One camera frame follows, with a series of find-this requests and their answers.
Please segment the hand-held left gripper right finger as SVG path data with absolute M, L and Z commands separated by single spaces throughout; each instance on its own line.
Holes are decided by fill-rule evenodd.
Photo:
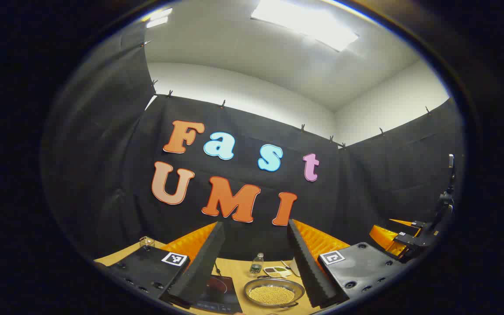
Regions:
M 310 303 L 351 308 L 397 280 L 406 264 L 360 242 L 338 239 L 290 219 L 287 235 Z

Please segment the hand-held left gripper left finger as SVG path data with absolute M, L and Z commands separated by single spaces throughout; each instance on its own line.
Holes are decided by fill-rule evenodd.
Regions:
M 222 222 L 180 238 L 176 246 L 140 246 L 102 272 L 130 293 L 156 305 L 188 308 L 204 293 L 225 241 Z

